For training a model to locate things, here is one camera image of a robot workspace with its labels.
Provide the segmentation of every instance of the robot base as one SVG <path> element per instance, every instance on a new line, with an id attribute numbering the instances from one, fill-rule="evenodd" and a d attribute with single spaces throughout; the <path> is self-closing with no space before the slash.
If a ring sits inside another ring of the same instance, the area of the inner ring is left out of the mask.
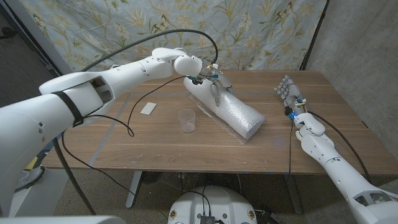
<path id="1" fill-rule="evenodd" d="M 203 188 L 199 187 L 191 191 L 202 194 Z M 206 220 L 215 220 L 217 223 L 257 223 L 253 206 L 231 189 L 212 185 L 206 187 L 204 195 L 209 200 L 211 215 L 209 215 L 206 199 L 193 192 L 183 194 L 174 202 L 170 209 L 168 224 L 208 223 Z"/>

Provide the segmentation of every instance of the floral backdrop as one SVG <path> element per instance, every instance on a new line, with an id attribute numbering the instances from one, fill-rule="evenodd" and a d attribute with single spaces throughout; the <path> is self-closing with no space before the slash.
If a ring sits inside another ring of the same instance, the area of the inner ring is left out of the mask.
<path id="1" fill-rule="evenodd" d="M 20 0 L 73 71 L 163 30 L 196 29 L 217 43 L 220 69 L 298 70 L 326 0 Z M 174 33 L 128 49 L 93 70 L 129 63 L 156 47 L 184 48 L 208 63 L 211 42 Z"/>

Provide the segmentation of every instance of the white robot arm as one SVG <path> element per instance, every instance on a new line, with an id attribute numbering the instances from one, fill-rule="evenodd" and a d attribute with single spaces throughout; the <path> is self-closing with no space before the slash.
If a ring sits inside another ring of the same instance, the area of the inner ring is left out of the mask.
<path id="1" fill-rule="evenodd" d="M 287 115 L 294 120 L 301 147 L 330 176 L 344 196 L 356 221 L 360 224 L 398 223 L 398 195 L 371 185 L 335 149 L 326 136 L 325 127 L 312 114 L 306 113 L 299 88 L 289 76 L 274 89 L 283 99 Z"/>
<path id="2" fill-rule="evenodd" d="M 106 114 L 115 100 L 147 80 L 167 78 L 172 69 L 196 77 L 202 61 L 184 51 L 158 48 L 152 56 L 103 72 L 76 72 L 39 87 L 42 96 L 0 108 L 0 215 L 8 216 L 17 180 L 43 147 L 67 128 Z"/>

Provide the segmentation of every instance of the bubble wrap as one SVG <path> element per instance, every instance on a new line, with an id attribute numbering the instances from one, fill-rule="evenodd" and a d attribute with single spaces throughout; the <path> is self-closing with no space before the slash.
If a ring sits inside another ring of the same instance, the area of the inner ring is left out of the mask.
<path id="1" fill-rule="evenodd" d="M 190 79 L 184 78 L 183 83 L 185 88 L 191 92 L 195 98 L 214 112 L 217 117 L 230 125 L 231 128 L 244 139 L 249 139 L 266 120 L 263 114 L 245 105 L 222 86 L 219 86 L 220 105 L 216 106 L 214 97 L 210 93 L 210 85 L 212 82 L 209 80 L 204 80 L 201 85 L 194 85 Z"/>

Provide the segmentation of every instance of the wire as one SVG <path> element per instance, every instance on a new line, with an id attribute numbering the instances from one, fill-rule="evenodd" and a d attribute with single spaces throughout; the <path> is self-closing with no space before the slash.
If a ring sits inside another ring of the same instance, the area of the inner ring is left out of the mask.
<path id="1" fill-rule="evenodd" d="M 192 191 L 192 190 L 189 190 L 189 191 L 187 191 L 186 193 L 188 193 L 188 192 L 201 195 L 202 198 L 205 198 L 205 199 L 206 199 L 207 204 L 209 205 L 209 216 L 211 216 L 210 202 L 209 202 L 209 200 L 207 199 L 207 197 L 206 197 L 204 194 L 201 194 L 201 193 L 199 193 L 199 192 L 194 192 L 194 191 Z M 205 216 L 205 203 L 204 203 L 204 202 L 203 202 L 203 215 Z"/>
<path id="2" fill-rule="evenodd" d="M 161 32 L 161 33 L 158 33 L 158 34 L 154 34 L 154 35 L 152 35 L 152 36 L 143 38 L 143 39 L 141 39 L 141 40 L 135 41 L 134 43 L 131 43 L 131 44 L 129 44 L 129 45 L 126 45 L 125 47 L 122 47 L 121 49 L 116 50 L 116 51 L 114 51 L 114 52 L 108 54 L 107 56 L 102 57 L 102 58 L 98 59 L 97 61 L 95 61 L 95 62 L 93 62 L 93 63 L 87 65 L 85 68 L 83 68 L 83 69 L 81 70 L 81 72 L 85 72 L 85 71 L 91 69 L 92 67 L 94 67 L 95 65 L 97 65 L 97 64 L 103 62 L 104 60 L 106 60 L 106 59 L 112 57 L 113 55 L 116 55 L 116 54 L 118 54 L 118 53 L 120 53 L 120 52 L 122 52 L 122 51 L 124 51 L 124 50 L 127 50 L 127 49 L 129 49 L 130 47 L 133 47 L 133 46 L 135 46 L 135 45 L 137 45 L 137 44 L 141 44 L 141 43 L 143 43 L 143 42 L 145 42 L 145 41 L 148 41 L 148 40 L 151 40 L 151 39 L 153 39 L 153 38 L 160 37 L 160 36 L 166 35 L 166 34 L 175 33 L 175 32 L 191 32 L 191 33 L 201 34 L 201 35 L 204 35 L 205 37 L 207 37 L 207 39 L 209 39 L 209 40 L 211 41 L 211 43 L 213 44 L 213 46 L 214 46 L 214 48 L 215 48 L 215 54 L 216 54 L 215 57 L 214 57 L 214 59 L 213 59 L 213 61 L 211 61 L 210 64 L 216 63 L 217 57 L 218 57 L 218 48 L 217 48 L 216 42 L 215 42 L 209 35 L 207 35 L 206 33 L 202 32 L 202 31 L 199 31 L 199 30 L 175 29 L 175 30 L 168 30 L 168 31 L 164 31 L 164 32 Z"/>
<path id="3" fill-rule="evenodd" d="M 236 174 L 236 175 L 238 176 L 239 188 L 241 189 L 241 195 L 243 195 L 243 193 L 242 193 L 241 179 L 239 178 L 239 174 Z"/>
<path id="4" fill-rule="evenodd" d="M 120 120 L 118 120 L 118 119 L 116 119 L 116 118 L 112 118 L 112 117 L 110 117 L 110 116 L 106 116 L 106 115 L 102 115 L 102 114 L 88 115 L 88 116 L 85 116 L 85 118 L 96 117 L 96 116 L 97 116 L 97 117 L 102 117 L 102 118 L 112 119 L 112 120 L 114 120 L 114 121 L 117 121 L 117 122 L 123 124 L 125 127 L 127 127 L 127 130 L 129 130 L 129 133 L 131 132 L 132 135 L 130 135 L 130 136 L 131 136 L 131 137 L 134 137 L 134 132 L 133 132 L 132 129 L 129 127 L 129 125 L 128 125 L 128 124 L 125 124 L 124 122 L 122 122 L 122 121 L 120 121 Z"/>
<path id="5" fill-rule="evenodd" d="M 117 182 L 114 178 L 112 178 L 110 175 L 108 175 L 108 174 L 105 173 L 104 171 L 99 170 L 99 169 L 97 169 L 97 168 L 94 168 L 94 167 L 88 165 L 85 161 L 83 161 L 83 160 L 77 158 L 75 155 L 73 155 L 73 154 L 67 149 L 67 146 L 65 145 L 65 140 L 64 140 L 65 132 L 66 132 L 66 131 L 64 131 L 64 132 L 61 134 L 62 146 L 63 146 L 63 148 L 65 149 L 65 151 L 66 151 L 70 156 L 72 156 L 74 159 L 76 159 L 77 161 L 81 162 L 82 164 L 88 166 L 89 168 L 91 168 L 91 169 L 93 169 L 93 170 L 97 170 L 98 172 L 104 174 L 105 176 L 109 177 L 113 182 L 115 182 L 115 184 L 117 184 L 117 185 L 119 185 L 120 187 L 124 188 L 124 189 L 127 190 L 128 192 L 132 193 L 127 187 L 121 185 L 119 182 Z"/>
<path id="6" fill-rule="evenodd" d="M 347 143 L 348 147 L 352 150 L 352 152 L 354 153 L 354 155 L 355 155 L 356 158 L 358 159 L 359 163 L 361 164 L 362 169 L 363 169 L 363 171 L 364 171 L 364 173 L 365 173 L 366 179 L 368 180 L 368 182 L 369 182 L 370 184 L 372 184 L 372 182 L 371 182 L 371 177 L 370 177 L 370 175 L 369 175 L 369 173 L 368 173 L 368 170 L 366 169 L 364 163 L 362 162 L 362 159 L 359 157 L 359 155 L 358 155 L 358 153 L 356 153 L 354 147 L 348 142 L 348 140 L 344 137 L 344 135 L 343 135 L 336 127 L 334 127 L 329 121 L 327 121 L 325 118 L 322 118 L 321 116 L 319 116 L 319 115 L 317 115 L 316 113 L 311 112 L 311 111 L 308 111 L 308 113 L 310 113 L 310 114 L 312 114 L 312 115 L 318 117 L 318 118 L 321 119 L 322 121 L 324 121 L 326 124 L 328 124 L 331 128 L 333 128 L 333 129 L 343 138 L 343 140 Z"/>
<path id="7" fill-rule="evenodd" d="M 293 133 L 293 120 L 292 120 L 292 127 L 290 128 L 290 138 L 289 138 L 289 175 L 290 171 L 292 170 L 292 133 Z"/>
<path id="8" fill-rule="evenodd" d="M 120 121 L 120 120 L 118 120 L 118 119 L 111 118 L 111 117 L 108 117 L 108 116 L 105 116 L 105 115 L 101 115 L 101 116 L 103 116 L 103 117 L 105 117 L 105 118 L 113 119 L 113 120 L 115 120 L 115 121 L 117 121 L 117 122 L 119 122 L 119 123 L 121 123 L 121 124 L 123 124 L 123 125 L 126 126 L 126 124 L 124 124 L 122 121 Z M 120 187 L 122 187 L 124 190 L 127 190 L 128 192 L 130 192 L 130 193 L 132 193 L 134 196 L 136 196 L 133 192 L 131 192 L 131 190 L 129 190 L 127 187 L 125 187 L 125 186 L 123 186 L 122 184 L 120 184 L 118 181 L 116 181 L 114 178 L 112 178 L 109 174 L 103 172 L 102 170 L 99 170 L 99 169 L 97 169 L 97 168 L 94 168 L 94 167 L 88 165 L 87 163 L 85 163 L 84 161 L 82 161 L 81 159 L 79 159 L 79 158 L 77 158 L 75 155 L 73 155 L 73 154 L 67 149 L 67 147 L 66 147 L 66 145 L 65 145 L 65 140 L 64 140 L 65 132 L 66 132 L 66 130 L 61 134 L 62 146 L 63 146 L 63 148 L 65 149 L 65 151 L 66 151 L 70 156 L 72 156 L 74 159 L 76 159 L 77 161 L 81 162 L 82 164 L 86 165 L 87 167 L 89 167 L 89 168 L 91 168 L 91 169 L 93 169 L 93 170 L 96 170 L 96 171 L 98 171 L 98 172 L 104 174 L 105 176 L 107 176 L 108 178 L 110 178 L 113 182 L 115 182 L 117 185 L 119 185 Z M 167 220 L 169 219 L 162 211 L 160 211 L 160 210 L 158 210 L 158 209 L 156 209 L 156 210 L 157 210 L 158 212 L 160 212 Z"/>
<path id="9" fill-rule="evenodd" d="M 180 173 L 180 178 L 181 178 L 181 194 L 184 194 L 184 188 L 182 186 L 182 173 Z"/>
<path id="10" fill-rule="evenodd" d="M 143 97 L 141 97 L 141 98 L 137 101 L 137 103 L 132 107 L 132 109 L 131 109 L 131 111 L 130 111 L 130 115 L 129 115 L 129 120 L 127 121 L 127 132 L 129 133 L 129 135 L 130 135 L 131 137 L 134 137 L 134 133 L 132 133 L 132 134 L 130 133 L 130 130 L 131 130 L 131 128 L 129 128 L 129 127 L 130 127 L 130 119 L 131 119 L 132 111 L 133 111 L 134 108 L 137 106 L 137 104 L 138 104 L 145 96 L 147 96 L 147 95 L 149 95 L 149 94 L 155 92 L 156 90 L 162 88 L 163 86 L 167 85 L 168 83 L 170 83 L 170 82 L 172 82 L 172 81 L 174 81 L 174 80 L 178 80 L 179 78 L 185 78 L 185 77 L 187 77 L 187 76 L 182 76 L 182 77 L 178 77 L 178 78 L 173 78 L 172 80 L 168 81 L 167 83 L 164 83 L 163 85 L 161 85 L 161 86 L 157 87 L 156 89 L 150 91 L 149 93 L 145 94 Z"/>
<path id="11" fill-rule="evenodd" d="M 90 204 L 90 202 L 88 201 L 86 195 L 85 195 L 85 194 L 83 193 L 83 191 L 81 190 L 81 188 L 80 188 L 78 182 L 77 182 L 76 179 L 75 179 L 75 176 L 74 176 L 73 173 L 72 173 L 72 170 L 70 169 L 70 167 L 69 167 L 69 165 L 68 165 L 67 160 L 66 160 L 65 157 L 63 156 L 62 151 L 61 151 L 61 147 L 60 147 L 60 145 L 58 144 L 57 138 L 54 138 L 54 139 L 52 140 L 52 143 L 53 143 L 53 145 L 54 145 L 55 152 L 57 152 L 58 158 L 60 159 L 60 161 L 61 161 L 61 163 L 62 163 L 63 168 L 65 169 L 65 171 L 66 171 L 67 174 L 68 174 L 68 177 L 69 177 L 69 179 L 70 179 L 70 182 L 71 182 L 72 185 L 75 187 L 77 193 L 79 194 L 79 196 L 81 197 L 81 199 L 82 199 L 83 202 L 85 203 L 85 205 L 86 205 L 86 207 L 88 208 L 88 210 L 90 211 L 90 213 L 91 213 L 92 215 L 96 215 L 96 213 L 95 213 L 95 211 L 94 211 L 94 208 L 91 206 L 91 204 Z"/>

